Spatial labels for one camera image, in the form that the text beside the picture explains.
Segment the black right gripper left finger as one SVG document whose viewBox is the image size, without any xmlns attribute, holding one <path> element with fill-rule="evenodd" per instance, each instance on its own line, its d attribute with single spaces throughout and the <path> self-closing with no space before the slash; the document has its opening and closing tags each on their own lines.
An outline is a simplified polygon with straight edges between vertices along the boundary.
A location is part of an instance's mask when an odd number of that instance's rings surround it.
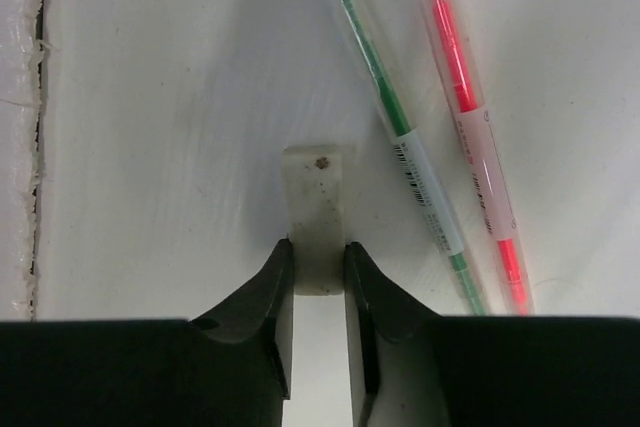
<svg viewBox="0 0 640 427">
<path fill-rule="evenodd" d="M 278 426 L 291 396 L 294 254 L 191 319 L 5 322 L 5 426 Z"/>
</svg>

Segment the red thin pen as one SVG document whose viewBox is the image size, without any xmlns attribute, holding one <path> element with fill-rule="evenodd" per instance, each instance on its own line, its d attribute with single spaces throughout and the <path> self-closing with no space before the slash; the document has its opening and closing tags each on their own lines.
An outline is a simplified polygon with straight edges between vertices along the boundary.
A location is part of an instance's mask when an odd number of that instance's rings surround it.
<svg viewBox="0 0 640 427">
<path fill-rule="evenodd" d="M 500 163 L 490 111 L 455 0 L 425 0 L 431 48 L 485 228 L 495 244 L 505 303 L 510 313 L 534 313 L 519 231 Z"/>
</svg>

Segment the grey rectangular eraser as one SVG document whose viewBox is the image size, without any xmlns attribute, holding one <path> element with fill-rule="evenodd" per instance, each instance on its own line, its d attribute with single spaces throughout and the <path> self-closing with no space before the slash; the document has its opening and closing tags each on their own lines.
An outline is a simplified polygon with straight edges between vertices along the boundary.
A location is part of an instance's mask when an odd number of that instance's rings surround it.
<svg viewBox="0 0 640 427">
<path fill-rule="evenodd" d="M 343 292 L 346 246 L 343 152 L 337 146 L 283 151 L 281 175 L 294 252 L 294 291 L 301 296 Z"/>
</svg>

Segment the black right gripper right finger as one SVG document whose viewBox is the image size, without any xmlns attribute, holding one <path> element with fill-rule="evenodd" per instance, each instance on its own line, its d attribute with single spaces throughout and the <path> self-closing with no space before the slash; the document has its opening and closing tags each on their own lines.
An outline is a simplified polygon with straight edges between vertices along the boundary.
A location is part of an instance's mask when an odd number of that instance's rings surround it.
<svg viewBox="0 0 640 427">
<path fill-rule="evenodd" d="M 444 316 L 344 253 L 357 426 L 635 426 L 639 323 L 622 317 Z"/>
</svg>

